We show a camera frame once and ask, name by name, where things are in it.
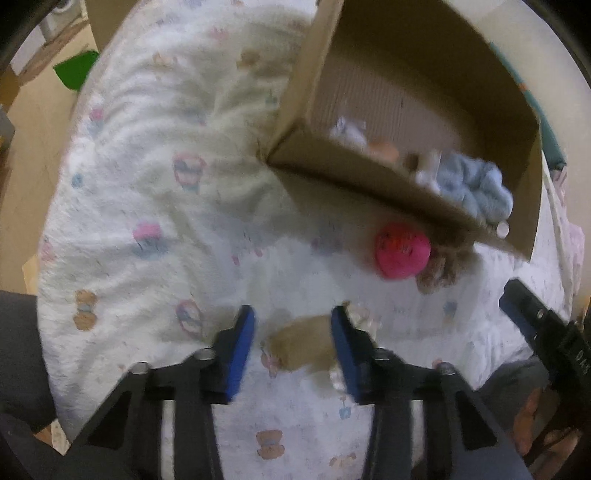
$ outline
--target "dark gray fabric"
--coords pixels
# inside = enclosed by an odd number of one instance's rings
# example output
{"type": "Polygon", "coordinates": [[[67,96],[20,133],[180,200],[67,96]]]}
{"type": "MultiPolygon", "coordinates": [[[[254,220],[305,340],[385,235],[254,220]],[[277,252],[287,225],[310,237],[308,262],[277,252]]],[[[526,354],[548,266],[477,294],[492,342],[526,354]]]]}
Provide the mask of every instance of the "dark gray fabric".
{"type": "Polygon", "coordinates": [[[33,431],[56,417],[37,330],[37,298],[1,290],[0,406],[33,431]]]}
{"type": "Polygon", "coordinates": [[[506,432],[535,388],[548,386],[548,371],[536,356],[501,365],[478,390],[482,401],[506,432]]]}

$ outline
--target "blue fabric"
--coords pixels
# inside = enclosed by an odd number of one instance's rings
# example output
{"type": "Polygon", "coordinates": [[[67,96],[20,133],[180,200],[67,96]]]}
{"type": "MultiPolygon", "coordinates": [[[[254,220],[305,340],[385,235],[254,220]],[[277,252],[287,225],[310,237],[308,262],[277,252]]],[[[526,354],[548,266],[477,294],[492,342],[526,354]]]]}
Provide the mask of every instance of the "blue fabric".
{"type": "Polygon", "coordinates": [[[456,152],[443,154],[437,183],[444,197],[488,223],[507,220],[513,209],[513,196],[503,186],[501,171],[494,163],[456,152]]]}

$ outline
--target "bed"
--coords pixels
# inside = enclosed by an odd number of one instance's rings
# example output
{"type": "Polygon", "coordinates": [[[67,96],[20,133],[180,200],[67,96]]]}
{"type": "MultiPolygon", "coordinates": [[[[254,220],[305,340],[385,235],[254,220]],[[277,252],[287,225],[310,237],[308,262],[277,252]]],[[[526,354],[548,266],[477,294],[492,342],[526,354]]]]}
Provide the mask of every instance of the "bed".
{"type": "Polygon", "coordinates": [[[326,371],[278,371],[269,335],[349,300],[379,319],[381,346],[451,362],[477,388],[531,355],[498,308],[507,280],[570,317],[568,223],[544,164],[531,262],[477,245],[472,271],[434,294],[383,280],[374,236],[402,212],[259,160],[314,9],[267,3],[141,1],[93,68],[38,254],[44,357],[72,439],[133,363],[182,361],[250,304],[241,392],[214,409],[225,477],[355,480],[371,408],[326,371]]]}

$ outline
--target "cardboard box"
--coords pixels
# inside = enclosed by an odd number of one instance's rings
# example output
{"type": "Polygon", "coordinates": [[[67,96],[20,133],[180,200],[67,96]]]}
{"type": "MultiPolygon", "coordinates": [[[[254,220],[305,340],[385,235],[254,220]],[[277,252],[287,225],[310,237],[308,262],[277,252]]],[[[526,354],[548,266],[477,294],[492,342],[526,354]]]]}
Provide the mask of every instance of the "cardboard box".
{"type": "Polygon", "coordinates": [[[322,0],[281,99],[268,163],[531,258],[542,188],[538,120],[486,41],[440,0],[322,0]],[[404,169],[332,141],[343,108],[405,161],[436,148],[496,163],[514,197],[507,238],[404,169]]]}
{"type": "Polygon", "coordinates": [[[12,67],[8,67],[0,76],[0,105],[4,106],[4,111],[8,112],[21,86],[12,67]]]}

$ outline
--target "pink ball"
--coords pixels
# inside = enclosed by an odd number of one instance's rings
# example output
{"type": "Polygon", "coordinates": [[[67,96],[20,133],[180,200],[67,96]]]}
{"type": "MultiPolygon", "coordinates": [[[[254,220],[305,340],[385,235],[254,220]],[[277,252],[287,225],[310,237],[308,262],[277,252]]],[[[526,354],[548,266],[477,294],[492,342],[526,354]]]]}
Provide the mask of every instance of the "pink ball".
{"type": "Polygon", "coordinates": [[[375,259],[385,278],[401,280],[418,274],[430,254],[427,235],[404,223],[389,223],[375,238],[375,259]]]}

